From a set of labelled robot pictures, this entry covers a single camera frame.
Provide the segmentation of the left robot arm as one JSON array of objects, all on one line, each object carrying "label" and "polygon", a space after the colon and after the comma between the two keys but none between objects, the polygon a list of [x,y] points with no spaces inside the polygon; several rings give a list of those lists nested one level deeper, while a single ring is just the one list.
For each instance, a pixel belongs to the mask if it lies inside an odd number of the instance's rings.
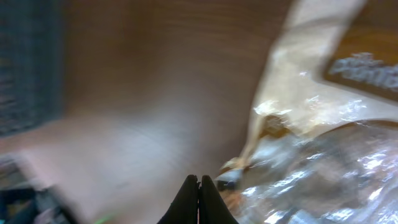
[{"label": "left robot arm", "polygon": [[10,155],[1,156],[1,224],[79,224],[52,188],[36,189]]}]

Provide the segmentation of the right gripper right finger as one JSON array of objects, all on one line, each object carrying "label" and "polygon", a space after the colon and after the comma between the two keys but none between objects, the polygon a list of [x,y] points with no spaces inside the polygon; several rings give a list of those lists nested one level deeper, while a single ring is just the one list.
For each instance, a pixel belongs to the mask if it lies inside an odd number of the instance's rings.
[{"label": "right gripper right finger", "polygon": [[198,212],[199,224],[238,224],[208,175],[201,178]]}]

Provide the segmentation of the brown cookie snack pouch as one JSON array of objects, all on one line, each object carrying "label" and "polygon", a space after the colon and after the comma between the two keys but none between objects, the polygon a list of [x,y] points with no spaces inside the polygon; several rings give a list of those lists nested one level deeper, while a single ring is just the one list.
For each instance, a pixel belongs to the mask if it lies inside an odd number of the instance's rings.
[{"label": "brown cookie snack pouch", "polygon": [[293,3],[216,181],[238,223],[396,223],[397,0]]}]

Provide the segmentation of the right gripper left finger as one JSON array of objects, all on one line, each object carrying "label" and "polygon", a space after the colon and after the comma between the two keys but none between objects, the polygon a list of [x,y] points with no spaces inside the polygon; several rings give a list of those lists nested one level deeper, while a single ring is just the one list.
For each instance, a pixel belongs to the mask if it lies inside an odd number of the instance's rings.
[{"label": "right gripper left finger", "polygon": [[198,191],[197,176],[188,175],[169,209],[157,224],[197,224]]}]

